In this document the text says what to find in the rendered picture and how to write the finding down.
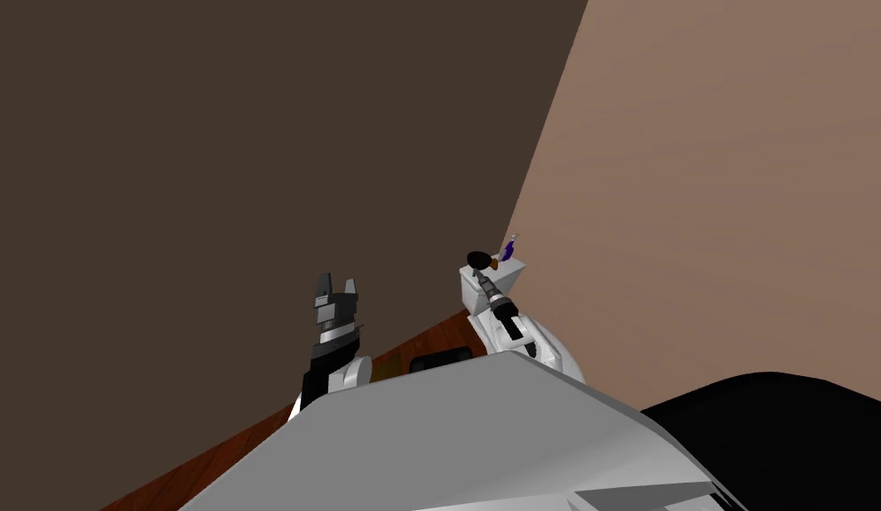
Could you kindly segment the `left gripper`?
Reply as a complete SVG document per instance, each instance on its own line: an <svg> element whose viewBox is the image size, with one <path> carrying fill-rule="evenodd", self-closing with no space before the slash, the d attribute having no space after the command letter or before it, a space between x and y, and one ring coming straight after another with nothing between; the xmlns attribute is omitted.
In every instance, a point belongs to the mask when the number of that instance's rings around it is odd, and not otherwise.
<svg viewBox="0 0 881 511"><path fill-rule="evenodd" d="M332 273L321 273L315 289L314 310L319 331L325 334L355 321L358 291L354 279L346 281L344 293L333 293Z"/></svg>

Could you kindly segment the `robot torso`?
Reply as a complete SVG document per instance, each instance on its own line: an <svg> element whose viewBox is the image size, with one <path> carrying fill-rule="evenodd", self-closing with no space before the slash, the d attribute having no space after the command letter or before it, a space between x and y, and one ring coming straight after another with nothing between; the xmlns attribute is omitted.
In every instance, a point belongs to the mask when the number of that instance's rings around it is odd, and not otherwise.
<svg viewBox="0 0 881 511"><path fill-rule="evenodd" d="M747 511L651 418L508 351L318 398L180 511Z"/></svg>

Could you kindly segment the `white toilet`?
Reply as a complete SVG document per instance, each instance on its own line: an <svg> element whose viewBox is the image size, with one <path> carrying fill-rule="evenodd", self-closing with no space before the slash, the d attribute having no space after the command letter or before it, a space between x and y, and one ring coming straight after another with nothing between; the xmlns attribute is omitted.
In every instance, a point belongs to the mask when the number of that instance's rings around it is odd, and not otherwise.
<svg viewBox="0 0 881 511"><path fill-rule="evenodd" d="M472 251L460 268L461 297L467 320L488 355L520 352L580 382L578 363L560 340L514 302L511 293L525 263L515 258L514 234L497 255Z"/></svg>

